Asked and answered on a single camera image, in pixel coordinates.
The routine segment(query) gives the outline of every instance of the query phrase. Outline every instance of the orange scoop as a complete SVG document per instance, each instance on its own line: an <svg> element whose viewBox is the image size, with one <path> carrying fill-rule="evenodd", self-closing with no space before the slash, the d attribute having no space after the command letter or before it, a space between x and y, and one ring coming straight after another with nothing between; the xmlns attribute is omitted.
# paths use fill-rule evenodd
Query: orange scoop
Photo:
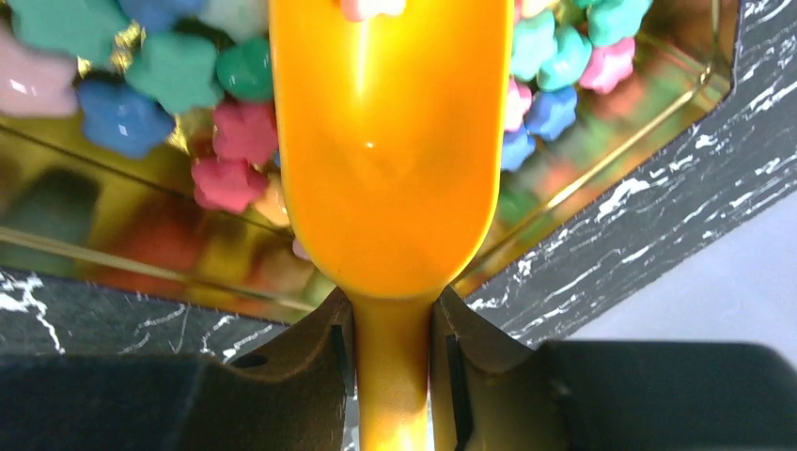
<svg viewBox="0 0 797 451"><path fill-rule="evenodd" d="M425 449L431 304L497 197L512 3L409 0L363 23L333 0L270 8L286 201L352 299L361 444Z"/></svg>

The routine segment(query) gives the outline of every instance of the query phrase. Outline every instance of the scoop handle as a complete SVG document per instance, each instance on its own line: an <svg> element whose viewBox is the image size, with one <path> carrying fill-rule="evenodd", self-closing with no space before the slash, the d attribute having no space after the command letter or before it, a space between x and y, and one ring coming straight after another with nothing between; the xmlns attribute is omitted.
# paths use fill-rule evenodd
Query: scoop handle
<svg viewBox="0 0 797 451"><path fill-rule="evenodd" d="M436 298L352 298L365 451L427 449L430 321Z"/></svg>

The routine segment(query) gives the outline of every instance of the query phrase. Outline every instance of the black plastic part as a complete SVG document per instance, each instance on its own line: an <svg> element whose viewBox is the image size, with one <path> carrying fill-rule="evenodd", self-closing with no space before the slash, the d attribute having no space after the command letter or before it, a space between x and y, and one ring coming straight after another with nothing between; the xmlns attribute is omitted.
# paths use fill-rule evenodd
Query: black plastic part
<svg viewBox="0 0 797 451"><path fill-rule="evenodd" d="M0 357L0 450L338 451L353 391L340 290L230 365L203 356ZM797 374L758 346L531 350L447 289L433 306L435 446L797 449Z"/></svg>
<svg viewBox="0 0 797 451"><path fill-rule="evenodd" d="M351 330L338 292L231 365L189 355L0 357L0 449L339 451L353 366L338 347L351 344Z"/></svg>
<svg viewBox="0 0 797 451"><path fill-rule="evenodd" d="M532 351L451 290L431 329L438 451L797 449L797 374L761 346L563 341Z"/></svg>

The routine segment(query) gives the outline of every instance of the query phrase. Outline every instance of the gold tray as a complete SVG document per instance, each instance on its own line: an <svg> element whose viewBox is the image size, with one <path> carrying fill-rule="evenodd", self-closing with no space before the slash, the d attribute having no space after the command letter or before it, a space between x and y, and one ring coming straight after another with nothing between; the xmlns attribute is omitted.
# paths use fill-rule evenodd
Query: gold tray
<svg viewBox="0 0 797 451"><path fill-rule="evenodd" d="M738 0L655 0L633 76L606 96L581 91L576 124L502 175L488 238L455 281L460 295L715 108L731 89L738 17ZM0 266L283 322L331 291L293 255L289 229L198 207L186 153L163 145L130 161L88 143L80 121L0 117Z"/></svg>

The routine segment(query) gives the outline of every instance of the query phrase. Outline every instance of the star-shaped candy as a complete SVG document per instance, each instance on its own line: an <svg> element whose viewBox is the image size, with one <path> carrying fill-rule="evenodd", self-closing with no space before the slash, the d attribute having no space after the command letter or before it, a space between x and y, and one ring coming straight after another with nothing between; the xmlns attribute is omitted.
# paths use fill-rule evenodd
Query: star-shaped candy
<svg viewBox="0 0 797 451"><path fill-rule="evenodd" d="M380 14L399 16L407 8L407 0L340 0L340 8L349 21L362 22Z"/></svg>
<svg viewBox="0 0 797 451"><path fill-rule="evenodd" d="M222 88L242 101L273 99L272 56L269 41L259 36L230 47L216 60Z"/></svg>
<svg viewBox="0 0 797 451"><path fill-rule="evenodd" d="M553 92L540 91L525 117L525 128L544 141L555 141L573 122L578 96L567 86Z"/></svg>
<svg viewBox="0 0 797 451"><path fill-rule="evenodd" d="M226 32L236 42L264 33L269 28L265 0L207 0L199 20Z"/></svg>
<svg viewBox="0 0 797 451"><path fill-rule="evenodd" d="M533 136L529 136L525 127L515 132L504 132L504 144L501 147L501 169L517 171L537 148Z"/></svg>
<svg viewBox="0 0 797 451"><path fill-rule="evenodd" d="M213 111L216 135L213 148L219 158L263 164L278 146L273 102L225 102Z"/></svg>
<svg viewBox="0 0 797 451"><path fill-rule="evenodd" d="M83 135L97 146L144 158L175 128L175 119L127 85L86 80L78 85Z"/></svg>
<svg viewBox="0 0 797 451"><path fill-rule="evenodd" d="M543 91L556 91L577 82L592 54L589 39L570 25L556 30L555 39L556 55L542 63L537 76Z"/></svg>
<svg viewBox="0 0 797 451"><path fill-rule="evenodd" d="M556 20L550 9L515 25L509 72L518 80L530 82L542 63L556 54Z"/></svg>
<svg viewBox="0 0 797 451"><path fill-rule="evenodd" d="M0 114L68 117L77 112L77 60L31 49L0 22Z"/></svg>
<svg viewBox="0 0 797 451"><path fill-rule="evenodd" d="M509 77L509 93L507 94L507 111L504 118L504 130L515 132L523 126L523 116L531 107L531 89L515 82Z"/></svg>
<svg viewBox="0 0 797 451"><path fill-rule="evenodd" d="M586 12L589 38L597 47L618 43L639 33L653 0L599 0Z"/></svg>
<svg viewBox="0 0 797 451"><path fill-rule="evenodd" d="M179 33L148 36L125 80L158 101L171 115L213 107L224 92L214 81L216 47Z"/></svg>
<svg viewBox="0 0 797 451"><path fill-rule="evenodd" d="M206 210L243 213L266 190L268 182L243 160L200 160L191 168L194 199Z"/></svg>
<svg viewBox="0 0 797 451"><path fill-rule="evenodd" d="M599 94L608 94L617 84L633 73L633 38L625 38L614 45L594 47L579 85Z"/></svg>
<svg viewBox="0 0 797 451"><path fill-rule="evenodd" d="M285 195L282 190L282 181L279 176L269 175L269 186L265 193L255 201L255 210L277 227L290 226L288 207L285 205Z"/></svg>
<svg viewBox="0 0 797 451"><path fill-rule="evenodd" d="M14 33L31 47L104 64L114 37L130 24L116 0L7 0Z"/></svg>
<svg viewBox="0 0 797 451"><path fill-rule="evenodd" d="M118 0L125 14L152 34L170 30L186 16L194 16L207 0Z"/></svg>

